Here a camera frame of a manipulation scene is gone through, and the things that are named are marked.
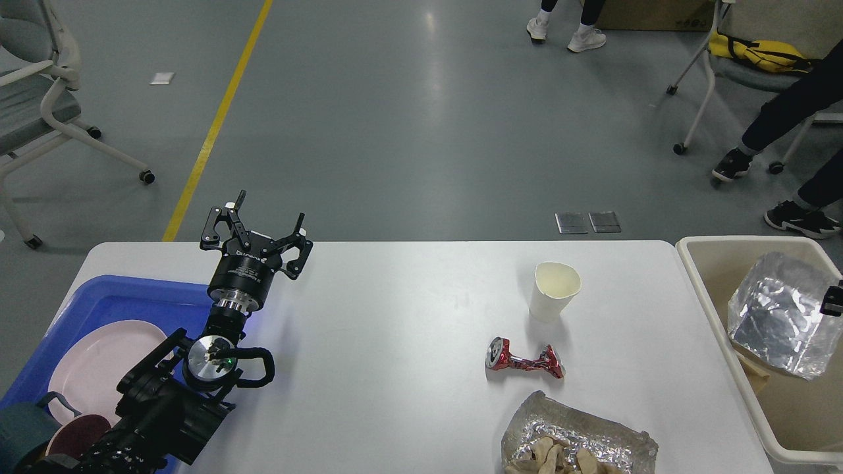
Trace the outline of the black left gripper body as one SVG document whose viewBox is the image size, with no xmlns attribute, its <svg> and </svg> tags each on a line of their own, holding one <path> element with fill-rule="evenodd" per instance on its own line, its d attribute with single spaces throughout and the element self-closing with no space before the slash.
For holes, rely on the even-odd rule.
<svg viewBox="0 0 843 474">
<path fill-rule="evenodd" d="M 208 296 L 219 301 L 224 293 L 236 290 L 247 295 L 249 310 L 262 309 L 272 280 L 282 269 L 282 256 L 261 256 L 261 246 L 244 251 L 238 240 L 226 241 L 221 252 L 223 256 L 208 285 Z"/>
</svg>

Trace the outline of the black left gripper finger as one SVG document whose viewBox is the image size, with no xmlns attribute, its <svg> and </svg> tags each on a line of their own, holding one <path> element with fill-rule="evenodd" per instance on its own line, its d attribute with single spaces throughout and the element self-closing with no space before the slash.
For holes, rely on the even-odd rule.
<svg viewBox="0 0 843 474">
<path fill-rule="evenodd" d="M 220 251 L 224 258 L 245 257 L 251 259 L 267 259 L 267 238 L 245 228 L 240 219 L 240 208 L 244 203 L 246 191 L 241 190 L 234 202 L 223 206 L 212 207 L 208 213 L 200 239 L 202 251 Z M 224 224 L 229 231 L 228 240 L 223 240 L 217 225 Z"/>
<path fill-rule="evenodd" d="M 281 272 L 292 281 L 303 273 L 308 256 L 313 249 L 313 241 L 309 240 L 303 228 L 305 213 L 299 213 L 297 222 L 291 234 L 262 246 L 261 258 L 265 259 L 273 272 Z"/>
</svg>

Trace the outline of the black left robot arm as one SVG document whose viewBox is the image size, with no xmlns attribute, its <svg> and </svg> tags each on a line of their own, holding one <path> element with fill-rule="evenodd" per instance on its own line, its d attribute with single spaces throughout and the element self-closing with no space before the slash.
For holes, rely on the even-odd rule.
<svg viewBox="0 0 843 474">
<path fill-rule="evenodd" d="M 167 456 L 192 464 L 234 411 L 226 396 L 274 381 L 272 353 L 241 346 L 244 327 L 264 307 L 277 274 L 300 276 L 313 242 L 303 213 L 279 239 L 247 229 L 240 219 L 245 195 L 212 207 L 204 224 L 200 248 L 221 257 L 207 287 L 212 303 L 200 335 L 178 328 L 122 376 L 115 385 L 119 420 L 81 456 L 47 454 L 25 465 L 25 473 L 153 473 L 165 468 Z"/>
</svg>

